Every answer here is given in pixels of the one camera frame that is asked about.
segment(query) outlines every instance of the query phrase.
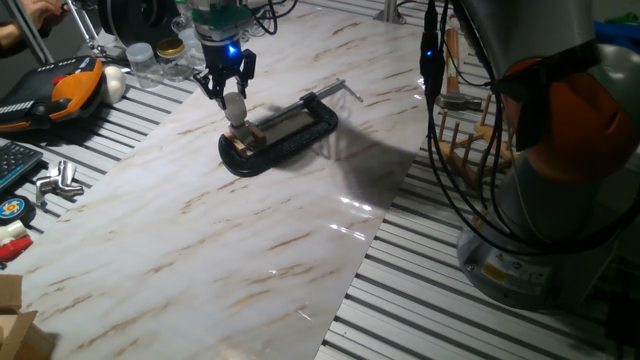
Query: black cable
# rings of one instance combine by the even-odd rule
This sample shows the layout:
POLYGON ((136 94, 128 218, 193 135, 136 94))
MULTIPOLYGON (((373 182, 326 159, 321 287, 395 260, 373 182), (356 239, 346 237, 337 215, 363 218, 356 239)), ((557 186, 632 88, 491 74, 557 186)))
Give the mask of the black cable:
POLYGON ((396 11, 398 11, 398 8, 399 8, 400 6, 402 6, 402 5, 406 5, 406 4, 423 4, 423 5, 427 5, 427 4, 425 4, 424 2, 422 2, 422 1, 405 0, 405 1, 402 1, 402 2, 398 3, 398 5, 396 5, 396 11))
MULTIPOLYGON (((447 3, 448 3, 448 0, 445 0, 445 11, 447 8, 447 3)), ((424 45, 425 34, 423 34, 423 45, 424 45)), ((441 62, 444 61, 444 56, 443 56, 444 53, 442 49, 443 41, 444 41, 444 31, 441 32, 441 42, 439 46, 440 50, 438 53, 439 54, 438 59, 441 59, 440 60, 441 62)), ((446 160, 444 159, 444 155, 442 154, 442 151, 437 144, 438 135, 436 131, 435 118, 433 116, 435 99, 437 95, 435 95, 434 93, 440 92, 439 88, 442 86, 442 77, 444 75, 444 67, 441 67, 441 68, 434 67, 434 69, 436 70, 436 73, 434 73, 433 71, 429 70, 429 67, 430 65, 434 65, 435 63, 425 62, 423 64, 423 58, 426 58, 426 57, 421 57, 420 67, 421 67, 421 73, 425 77, 424 79, 425 99, 427 102, 427 111, 428 111, 428 118, 429 118, 427 138, 428 138, 428 153, 429 153, 429 160, 431 162, 431 167, 436 177, 436 180, 438 181, 438 184, 445 198, 449 202, 451 208, 456 212, 458 217, 467 226, 467 228, 469 228, 476 236, 478 236, 480 240, 484 241, 485 243, 489 244, 490 246, 500 251, 504 251, 517 256, 550 256, 550 255, 560 255, 560 254, 577 254, 585 251, 594 250, 604 246, 611 239, 613 239, 616 236, 616 234, 618 234, 620 231, 627 228, 637 218, 638 214, 640 214, 640 186, 639 186, 638 191, 636 193, 636 197, 634 199, 634 203, 620 217, 618 217, 616 220, 612 221, 608 225, 604 226, 600 230, 590 235, 583 236, 579 239, 575 239, 575 241, 572 241, 570 243, 560 244, 560 245, 554 246, 553 248, 550 248, 548 245, 541 246, 536 243, 526 242, 520 236, 514 233, 504 235, 504 231, 496 228, 496 226, 490 221, 488 221, 487 218, 484 216, 484 214, 479 213, 478 210, 475 208, 475 206, 469 201, 466 194, 462 191, 460 186, 457 184, 456 179, 453 177, 451 170, 449 169, 446 163, 446 160), (466 218, 466 216, 462 214, 458 205, 451 198, 451 195, 449 194, 449 190, 447 190, 447 186, 444 185, 444 182, 440 177, 439 170, 436 167, 435 159, 433 156, 434 144, 436 145, 436 154, 438 155, 438 159, 440 160, 441 167, 444 170, 445 174, 447 175, 448 180, 453 185, 455 192, 458 194, 458 196, 466 203, 469 209, 471 209, 472 212, 476 214, 476 217, 481 222, 484 222, 484 224, 491 227, 496 232, 501 233, 500 235, 504 236, 506 240, 512 240, 513 242, 521 246, 524 246, 529 249, 533 249, 534 252, 516 251, 516 250, 513 250, 513 248, 506 248, 506 247, 503 247, 502 245, 496 244, 495 242, 493 242, 491 239, 487 238, 487 236, 485 236, 483 233, 480 232, 479 230, 480 226, 476 227, 473 224, 471 224, 471 222, 466 218)), ((495 80, 495 76, 490 71, 489 71, 489 76, 492 79, 492 81, 495 80)), ((494 123, 494 134, 496 135, 496 138, 499 141, 498 147, 496 149, 496 158, 498 158, 500 155, 499 149, 502 141, 502 117, 501 117, 502 104, 501 104, 499 93, 496 93, 496 102, 498 104, 498 110, 496 111, 496 118, 494 123)), ((492 188, 493 190, 495 190, 495 178, 492 179, 492 188)), ((494 207, 497 209, 497 211, 499 211, 499 208, 497 207, 497 203, 495 202, 495 200, 494 200, 494 207)))
MULTIPOLYGON (((446 16, 447 16, 447 6, 446 3, 448 3, 448 1, 445 1, 445 7, 443 9, 442 12, 442 16, 441 16, 441 20, 440 20, 440 43, 439 43, 439 50, 438 53, 440 54, 440 56, 442 56, 442 54, 444 53, 444 39, 445 39, 445 31, 446 31, 446 16)), ((428 84, 430 86, 430 84, 432 84, 432 82, 427 81, 427 79, 425 79, 425 84, 428 84)), ((425 91, 425 98, 429 98, 429 96, 427 96, 429 92, 425 91)), ((429 116, 431 118, 433 118, 433 109, 431 109, 429 116)), ((497 232, 498 234, 500 234, 501 236, 504 236, 505 238, 512 240, 514 242, 517 242, 519 244, 523 244, 525 246, 529 246, 529 247, 533 247, 532 245, 528 244, 527 242, 525 242, 522 238, 520 238, 519 236, 515 235, 512 232, 506 232, 504 231, 504 229, 496 226, 495 224, 493 224, 493 222, 489 221, 484 214, 482 214, 474 205, 473 203, 471 203, 471 201, 469 200, 469 198, 467 197, 467 195, 464 193, 464 191, 462 191, 462 189, 460 188, 460 185, 458 184, 458 182, 456 181, 456 179, 453 177, 453 174, 451 173, 451 171, 449 170, 448 166, 446 165, 446 162, 444 160, 440 151, 439 146, 436 147, 436 151, 439 155, 440 158, 440 162, 442 163, 442 167, 443 170, 445 172, 445 174, 447 175, 447 178, 449 180, 449 182, 451 182, 451 184, 453 185, 456 193, 458 193, 458 195, 460 196, 460 198, 462 199, 462 201, 464 201, 464 203, 467 205, 467 207, 469 207, 469 209, 471 210, 471 212, 473 212, 473 214, 478 217, 482 222, 486 223, 492 230, 494 230, 495 232, 497 232)), ((434 168, 434 172, 437 172, 437 169, 435 168, 435 162, 432 163, 432 166, 434 168)), ((443 187, 443 192, 445 191, 444 189, 444 183, 439 182, 440 186, 443 187)), ((451 200, 451 205, 454 207, 457 207, 457 205, 455 205, 455 203, 453 203, 453 200, 451 200)))
MULTIPOLYGON (((276 13, 276 9, 273 7, 273 0, 269 0, 269 11, 271 12, 271 14, 276 13)), ((256 23, 258 24, 258 26, 260 26, 260 28, 262 30, 264 30, 265 33, 269 34, 269 35, 275 35, 278 32, 278 17, 274 16, 273 19, 273 31, 269 30, 266 26, 264 26, 264 24, 262 23, 262 21, 260 21, 260 19, 258 19, 258 17, 255 17, 256 23)))
POLYGON ((293 11, 293 9, 295 9, 295 8, 296 8, 296 5, 298 5, 298 0, 293 0, 293 4, 291 5, 291 7, 290 7, 289 9, 287 9, 287 11, 283 12, 282 14, 277 14, 277 15, 275 15, 274 17, 271 17, 271 18, 270 18, 270 17, 263 17, 263 18, 260 18, 260 19, 261 19, 261 20, 273 20, 273 19, 280 19, 280 18, 283 18, 283 17, 285 17, 285 16, 287 16, 287 15, 291 14, 291 12, 293 11))
MULTIPOLYGON (((453 59, 453 54, 451 54, 451 49, 449 49, 449 44, 447 44, 447 42, 444 42, 444 45, 447 48, 447 52, 449 52, 449 59, 453 59)), ((453 64, 453 68, 456 69, 456 74, 458 74, 458 76, 462 79, 462 81, 464 81, 465 83, 471 85, 471 86, 477 86, 477 87, 487 87, 489 85, 491 85, 491 81, 487 81, 484 82, 482 84, 476 84, 476 83, 472 83, 471 81, 467 80, 464 75, 462 75, 462 71, 460 71, 460 69, 458 69, 458 65, 456 65, 455 61, 451 61, 451 63, 453 64)))
MULTIPOLYGON (((274 2, 274 3, 273 3, 273 5, 282 5, 282 4, 286 3, 287 1, 288 1, 288 0, 280 0, 280 1, 276 1, 276 2, 274 2)), ((268 6, 269 6, 269 3, 267 2, 267 3, 266 3, 266 4, 264 4, 264 5, 256 6, 256 7, 254 7, 254 8, 250 8, 249 10, 254 11, 254 14, 257 14, 257 13, 258 13, 258 10, 262 10, 262 9, 264 9, 264 8, 268 7, 268 6)))
POLYGON ((500 212, 500 207, 498 206, 498 199, 496 196, 496 176, 498 174, 500 150, 502 148, 502 102, 500 100, 500 93, 496 92, 494 95, 496 98, 496 117, 493 122, 493 131, 498 135, 496 137, 496 152, 493 156, 493 172, 491 173, 491 185, 489 190, 491 191, 491 204, 493 205, 494 212, 496 214, 496 217, 498 218, 498 221, 500 221, 502 225, 509 229, 509 232, 513 232, 502 217, 502 213, 500 212))

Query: white sticker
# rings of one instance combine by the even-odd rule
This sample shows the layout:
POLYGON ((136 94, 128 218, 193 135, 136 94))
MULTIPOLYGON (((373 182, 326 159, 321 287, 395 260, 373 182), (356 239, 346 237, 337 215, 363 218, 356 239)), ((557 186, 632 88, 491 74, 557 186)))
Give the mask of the white sticker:
POLYGON ((540 294, 547 281, 550 267, 532 265, 497 249, 492 249, 482 267, 482 273, 504 287, 540 294))

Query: glass jar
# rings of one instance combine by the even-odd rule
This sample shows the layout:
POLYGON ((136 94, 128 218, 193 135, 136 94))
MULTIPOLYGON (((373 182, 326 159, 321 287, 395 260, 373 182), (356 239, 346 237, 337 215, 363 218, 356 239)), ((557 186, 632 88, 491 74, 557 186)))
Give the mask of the glass jar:
POLYGON ((131 70, 138 79, 143 89, 153 89, 162 83, 162 69, 155 56, 151 45, 137 43, 127 48, 127 59, 131 63, 131 70))
POLYGON ((184 43, 184 46, 187 48, 187 59, 191 66, 198 71, 204 70, 207 63, 204 60, 204 53, 202 50, 202 44, 196 37, 196 31, 194 28, 189 28, 182 30, 178 37, 184 43))
POLYGON ((160 65, 167 80, 180 82, 191 76, 193 66, 187 58, 184 42, 180 38, 164 39, 156 48, 160 55, 160 65))

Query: white marble-pattern sheet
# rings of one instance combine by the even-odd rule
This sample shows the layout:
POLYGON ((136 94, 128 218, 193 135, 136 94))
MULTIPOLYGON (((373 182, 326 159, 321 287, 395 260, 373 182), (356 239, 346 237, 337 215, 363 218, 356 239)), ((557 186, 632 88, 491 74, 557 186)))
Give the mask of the white marble-pattern sheet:
POLYGON ((192 95, 10 265, 54 359, 312 359, 424 139, 419 41, 308 5, 252 39, 250 119, 336 77, 365 102, 328 98, 335 134, 241 179, 192 95))

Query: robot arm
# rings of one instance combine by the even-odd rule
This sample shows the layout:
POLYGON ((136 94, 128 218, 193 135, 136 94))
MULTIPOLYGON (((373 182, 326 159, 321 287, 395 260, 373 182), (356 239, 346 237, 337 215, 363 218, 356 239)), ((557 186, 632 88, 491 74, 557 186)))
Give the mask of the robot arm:
POLYGON ((200 89, 223 110, 227 109, 224 89, 235 78, 238 93, 246 98, 246 88, 253 79, 256 54, 242 50, 240 36, 253 26, 255 14, 238 0, 181 0, 183 12, 189 12, 206 61, 206 69, 194 76, 200 89))

